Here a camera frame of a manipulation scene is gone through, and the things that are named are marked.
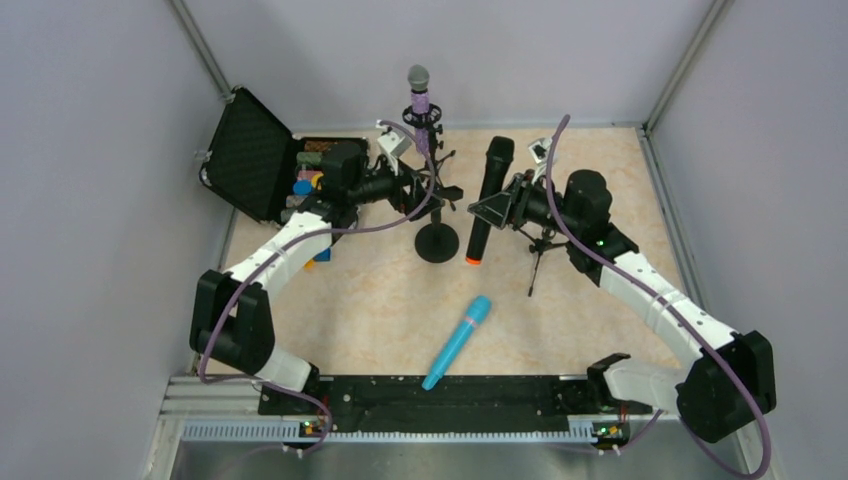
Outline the purple glitter microphone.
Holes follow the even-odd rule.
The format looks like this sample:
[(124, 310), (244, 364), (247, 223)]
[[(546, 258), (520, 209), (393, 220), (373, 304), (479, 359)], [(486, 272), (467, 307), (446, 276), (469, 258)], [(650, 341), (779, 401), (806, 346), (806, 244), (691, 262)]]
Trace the purple glitter microphone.
[(411, 90), (411, 113), (415, 128), (417, 150), (422, 155), (429, 155), (429, 139), (424, 121), (427, 119), (430, 103), (428, 86), (430, 74), (428, 70), (420, 65), (415, 64), (407, 74), (407, 81)]

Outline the turquoise toy microphone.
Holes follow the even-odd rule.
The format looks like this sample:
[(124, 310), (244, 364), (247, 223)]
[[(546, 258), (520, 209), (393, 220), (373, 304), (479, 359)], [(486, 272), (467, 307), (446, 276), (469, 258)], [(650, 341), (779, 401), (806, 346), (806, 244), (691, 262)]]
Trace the turquoise toy microphone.
[(432, 390), (448, 372), (472, 334), (486, 320), (491, 307), (491, 300), (483, 295), (477, 296), (470, 303), (461, 321), (442, 347), (422, 381), (421, 387), (423, 390)]

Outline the shock mount tripod stand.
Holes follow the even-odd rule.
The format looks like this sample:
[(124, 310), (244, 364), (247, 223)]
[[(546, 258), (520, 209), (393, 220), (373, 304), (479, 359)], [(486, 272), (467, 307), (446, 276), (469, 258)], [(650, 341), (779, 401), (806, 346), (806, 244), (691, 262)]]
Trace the shock mount tripod stand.
[[(429, 103), (429, 113), (427, 119), (424, 121), (424, 127), (427, 130), (429, 139), (429, 155), (425, 156), (432, 162), (433, 170), (430, 170), (428, 166), (424, 166), (419, 170), (419, 172), (427, 179), (427, 185), (434, 187), (435, 193), (437, 187), (449, 187), (443, 183), (440, 176), (440, 169), (446, 160), (452, 158), (456, 154), (456, 151), (453, 150), (442, 158), (437, 157), (437, 154), (444, 146), (443, 141), (439, 139), (439, 136), (443, 133), (443, 127), (440, 123), (442, 110), (439, 106), (432, 104), (430, 101)], [(412, 126), (413, 119), (410, 106), (403, 111), (403, 121), (406, 125), (415, 130)]]

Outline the blue round button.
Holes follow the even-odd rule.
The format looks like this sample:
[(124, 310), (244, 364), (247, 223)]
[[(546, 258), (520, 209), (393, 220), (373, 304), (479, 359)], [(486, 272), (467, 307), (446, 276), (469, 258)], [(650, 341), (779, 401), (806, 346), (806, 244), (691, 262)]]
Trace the blue round button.
[(296, 196), (307, 196), (313, 191), (314, 187), (310, 180), (297, 180), (292, 187), (292, 194)]

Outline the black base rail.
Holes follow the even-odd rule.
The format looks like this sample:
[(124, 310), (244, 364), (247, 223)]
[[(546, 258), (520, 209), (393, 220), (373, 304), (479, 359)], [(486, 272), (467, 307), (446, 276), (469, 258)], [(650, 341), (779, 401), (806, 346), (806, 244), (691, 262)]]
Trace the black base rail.
[(327, 407), (339, 433), (487, 434), (565, 432), (578, 417), (638, 413), (598, 397), (583, 376), (449, 375), (426, 390), (420, 376), (336, 375), (307, 384), (319, 405), (268, 387), (261, 416), (302, 417)]

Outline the yellow blue toy block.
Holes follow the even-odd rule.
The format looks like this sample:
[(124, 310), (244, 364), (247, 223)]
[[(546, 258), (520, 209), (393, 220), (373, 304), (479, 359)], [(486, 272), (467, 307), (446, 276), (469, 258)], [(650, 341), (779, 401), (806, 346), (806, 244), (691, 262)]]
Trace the yellow blue toy block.
[(310, 260), (308, 260), (307, 263), (304, 265), (304, 269), (309, 271), (309, 270), (313, 269), (316, 264), (330, 262), (331, 259), (332, 259), (332, 249), (327, 248), (327, 249), (319, 252), (318, 254), (316, 254)]

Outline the green poker chip row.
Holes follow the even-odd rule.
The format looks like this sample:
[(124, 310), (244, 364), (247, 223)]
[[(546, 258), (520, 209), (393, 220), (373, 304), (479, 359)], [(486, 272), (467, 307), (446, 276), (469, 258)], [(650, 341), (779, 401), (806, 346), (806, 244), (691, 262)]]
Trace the green poker chip row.
[(320, 167), (322, 157), (320, 152), (298, 152), (295, 159), (299, 167), (314, 170)]

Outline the small black tripod stand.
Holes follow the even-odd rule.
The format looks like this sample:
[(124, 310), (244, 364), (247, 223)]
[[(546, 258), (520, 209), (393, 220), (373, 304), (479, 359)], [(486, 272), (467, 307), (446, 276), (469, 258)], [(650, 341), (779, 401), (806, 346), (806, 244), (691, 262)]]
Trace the small black tripod stand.
[(527, 290), (527, 297), (531, 298), (535, 290), (535, 283), (542, 256), (550, 250), (564, 248), (566, 243), (554, 241), (557, 236), (557, 232), (553, 228), (543, 227), (538, 236), (532, 236), (523, 228), (519, 228), (518, 232), (530, 241), (528, 251), (534, 258), (531, 279)]

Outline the black orange-tipped microphone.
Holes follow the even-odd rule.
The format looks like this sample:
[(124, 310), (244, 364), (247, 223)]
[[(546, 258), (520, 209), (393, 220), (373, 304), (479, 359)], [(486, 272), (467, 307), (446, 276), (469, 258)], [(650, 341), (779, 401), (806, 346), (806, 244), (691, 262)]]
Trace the black orange-tipped microphone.
[[(510, 164), (514, 159), (515, 143), (511, 138), (495, 136), (486, 151), (485, 172), (479, 199), (484, 200), (498, 193), (504, 183)], [(490, 225), (475, 217), (465, 260), (471, 265), (480, 265), (490, 233)]]

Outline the black poker chip case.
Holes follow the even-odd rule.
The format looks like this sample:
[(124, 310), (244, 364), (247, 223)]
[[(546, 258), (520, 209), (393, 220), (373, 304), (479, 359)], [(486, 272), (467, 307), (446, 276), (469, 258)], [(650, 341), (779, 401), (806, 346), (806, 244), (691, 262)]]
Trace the black poker chip case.
[[(248, 88), (226, 97), (213, 138), (201, 156), (202, 185), (258, 223), (280, 226), (286, 199), (300, 167), (296, 155), (304, 138), (294, 134)], [(368, 153), (365, 137), (320, 137), (353, 141)]]

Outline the orange brown poker chip row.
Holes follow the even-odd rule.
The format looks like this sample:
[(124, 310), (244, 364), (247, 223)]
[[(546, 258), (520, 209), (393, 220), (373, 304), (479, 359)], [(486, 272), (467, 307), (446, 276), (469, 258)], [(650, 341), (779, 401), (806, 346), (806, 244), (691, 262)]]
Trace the orange brown poker chip row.
[(331, 138), (310, 137), (303, 139), (303, 151), (307, 153), (323, 153), (338, 143)]

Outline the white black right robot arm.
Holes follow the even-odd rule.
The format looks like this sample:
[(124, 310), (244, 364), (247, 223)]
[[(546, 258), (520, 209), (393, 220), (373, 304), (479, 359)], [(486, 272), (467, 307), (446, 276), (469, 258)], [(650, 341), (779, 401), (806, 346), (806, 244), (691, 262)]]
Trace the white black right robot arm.
[(678, 359), (677, 368), (612, 354), (587, 370), (601, 402), (635, 401), (678, 416), (700, 440), (716, 443), (777, 406), (773, 348), (759, 332), (741, 334), (702, 310), (664, 279), (611, 220), (613, 196), (595, 170), (572, 172), (563, 192), (542, 180), (549, 140), (530, 146), (537, 167), (507, 175), (515, 143), (494, 137), (486, 151), (466, 259), (481, 262), (492, 228), (542, 229), (535, 249), (553, 249), (560, 226), (574, 268), (629, 306)]

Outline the round base clip stand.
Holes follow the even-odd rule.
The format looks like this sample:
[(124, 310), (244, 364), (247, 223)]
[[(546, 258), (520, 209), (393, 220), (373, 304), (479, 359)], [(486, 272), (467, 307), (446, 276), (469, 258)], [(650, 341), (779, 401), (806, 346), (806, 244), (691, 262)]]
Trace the round base clip stand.
[(437, 187), (434, 195), (427, 201), (423, 211), (430, 216), (430, 223), (423, 226), (415, 236), (415, 251), (429, 263), (444, 263), (452, 259), (459, 250), (459, 236), (449, 225), (442, 222), (442, 208), (449, 203), (461, 200), (464, 191), (458, 186)]

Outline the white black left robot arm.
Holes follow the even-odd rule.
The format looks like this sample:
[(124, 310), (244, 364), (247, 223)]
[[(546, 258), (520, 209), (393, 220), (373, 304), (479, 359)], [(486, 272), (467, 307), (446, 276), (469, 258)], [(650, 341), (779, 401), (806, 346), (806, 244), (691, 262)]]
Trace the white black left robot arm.
[(314, 366), (277, 343), (271, 303), (318, 254), (347, 235), (392, 229), (412, 221), (435, 198), (434, 184), (421, 182), (401, 157), (415, 135), (396, 122), (380, 120), (376, 169), (353, 143), (328, 149), (322, 162), (323, 186), (243, 261), (225, 271), (201, 275), (195, 294), (189, 343), (199, 356), (197, 373), (205, 383), (220, 381), (208, 372), (215, 360), (232, 379), (252, 379), (300, 395)]

